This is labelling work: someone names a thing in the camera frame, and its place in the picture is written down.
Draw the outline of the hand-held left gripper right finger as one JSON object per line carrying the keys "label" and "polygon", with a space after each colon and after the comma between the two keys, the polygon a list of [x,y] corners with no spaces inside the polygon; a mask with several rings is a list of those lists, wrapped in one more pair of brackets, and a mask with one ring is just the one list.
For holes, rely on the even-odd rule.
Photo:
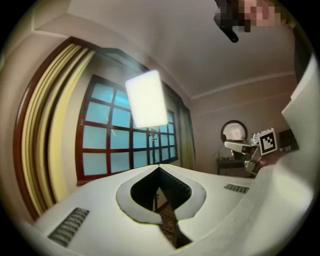
{"label": "hand-held left gripper right finger", "polygon": [[173,208],[179,231],[196,242],[218,227],[240,203],[252,178],[209,174],[160,164],[160,189]]}

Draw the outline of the yellow-green curtain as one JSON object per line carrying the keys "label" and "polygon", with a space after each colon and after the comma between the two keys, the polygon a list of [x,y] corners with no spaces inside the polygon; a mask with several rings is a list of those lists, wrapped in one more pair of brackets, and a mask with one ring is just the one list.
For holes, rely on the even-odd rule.
{"label": "yellow-green curtain", "polygon": [[179,125],[181,166],[194,170],[196,159],[192,120],[190,110],[184,105],[179,107]]}
{"label": "yellow-green curtain", "polygon": [[75,43],[59,46],[37,70],[21,102],[14,156],[26,188],[23,200],[34,220],[69,194],[62,160],[64,124],[72,93],[94,54]]}

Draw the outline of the bright studio light panel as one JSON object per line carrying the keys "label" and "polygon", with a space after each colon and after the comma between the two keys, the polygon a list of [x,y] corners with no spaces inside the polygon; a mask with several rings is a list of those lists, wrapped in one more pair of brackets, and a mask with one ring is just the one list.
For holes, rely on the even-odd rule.
{"label": "bright studio light panel", "polygon": [[162,81],[157,70],[150,70],[128,79],[125,89],[137,128],[153,128],[168,124]]}

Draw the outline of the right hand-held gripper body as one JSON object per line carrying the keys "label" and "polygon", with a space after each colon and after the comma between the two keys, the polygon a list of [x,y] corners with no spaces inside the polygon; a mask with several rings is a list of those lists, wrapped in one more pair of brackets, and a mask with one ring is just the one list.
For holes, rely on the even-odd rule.
{"label": "right hand-held gripper body", "polygon": [[275,130],[268,128],[267,130],[253,133],[249,144],[251,148],[248,156],[245,157],[244,168],[248,173],[257,175],[261,158],[278,150]]}

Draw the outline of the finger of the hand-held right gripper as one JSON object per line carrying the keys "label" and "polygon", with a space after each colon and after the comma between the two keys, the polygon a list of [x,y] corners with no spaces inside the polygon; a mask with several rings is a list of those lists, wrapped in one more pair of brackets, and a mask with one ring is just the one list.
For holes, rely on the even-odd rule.
{"label": "finger of the hand-held right gripper", "polygon": [[233,152],[237,153],[251,153],[252,148],[258,147],[258,142],[252,140],[232,140],[227,139],[224,142],[224,146],[227,149],[232,150]]}

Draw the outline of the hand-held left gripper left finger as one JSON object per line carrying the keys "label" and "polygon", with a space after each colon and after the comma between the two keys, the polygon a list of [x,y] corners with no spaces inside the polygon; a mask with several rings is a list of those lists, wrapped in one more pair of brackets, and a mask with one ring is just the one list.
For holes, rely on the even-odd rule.
{"label": "hand-held left gripper left finger", "polygon": [[[23,237],[40,256],[169,256],[175,248],[158,225],[139,223],[116,201],[118,188],[155,165],[140,167],[87,183],[46,211],[33,225],[24,222]],[[88,210],[67,247],[48,238],[76,208]]]}

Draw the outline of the black light stand tripod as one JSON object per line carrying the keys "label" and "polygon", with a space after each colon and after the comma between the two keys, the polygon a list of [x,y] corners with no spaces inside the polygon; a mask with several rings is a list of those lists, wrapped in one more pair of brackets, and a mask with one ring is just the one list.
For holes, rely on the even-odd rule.
{"label": "black light stand tripod", "polygon": [[160,162],[160,150],[159,150],[159,128],[149,128],[148,143],[149,143],[149,163],[151,165]]}

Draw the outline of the person's right forearm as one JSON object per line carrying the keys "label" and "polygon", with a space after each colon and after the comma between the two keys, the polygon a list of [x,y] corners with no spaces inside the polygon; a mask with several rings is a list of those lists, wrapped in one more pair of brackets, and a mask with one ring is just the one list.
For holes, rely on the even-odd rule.
{"label": "person's right forearm", "polygon": [[263,167],[269,166],[269,165],[274,165],[284,155],[286,155],[285,152],[279,152],[279,151],[275,151],[275,152],[263,155],[259,159],[258,165],[260,168],[263,168]]}

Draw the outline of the dark wooden cabinet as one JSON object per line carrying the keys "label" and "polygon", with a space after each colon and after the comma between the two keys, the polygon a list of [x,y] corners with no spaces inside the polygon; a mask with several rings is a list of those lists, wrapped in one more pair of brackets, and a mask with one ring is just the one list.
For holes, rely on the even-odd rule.
{"label": "dark wooden cabinet", "polygon": [[219,157],[216,159],[217,174],[228,177],[254,178],[252,174],[245,170],[245,164],[237,159],[229,157]]}

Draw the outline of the round wall mirror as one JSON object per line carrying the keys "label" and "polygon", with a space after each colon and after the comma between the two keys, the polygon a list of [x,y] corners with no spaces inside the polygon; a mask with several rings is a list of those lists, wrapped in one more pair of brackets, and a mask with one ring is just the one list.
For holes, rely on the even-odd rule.
{"label": "round wall mirror", "polygon": [[220,131],[222,142],[226,140],[247,140],[247,127],[239,120],[230,120],[226,122]]}

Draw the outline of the wooden-framed grid window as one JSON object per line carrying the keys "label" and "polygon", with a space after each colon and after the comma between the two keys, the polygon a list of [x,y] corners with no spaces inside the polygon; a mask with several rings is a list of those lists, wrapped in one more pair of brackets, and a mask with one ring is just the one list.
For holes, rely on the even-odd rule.
{"label": "wooden-framed grid window", "polygon": [[[179,159],[175,113],[158,127],[160,162]],[[75,139],[77,185],[150,165],[149,128],[135,126],[125,89],[92,75],[80,108]]]}

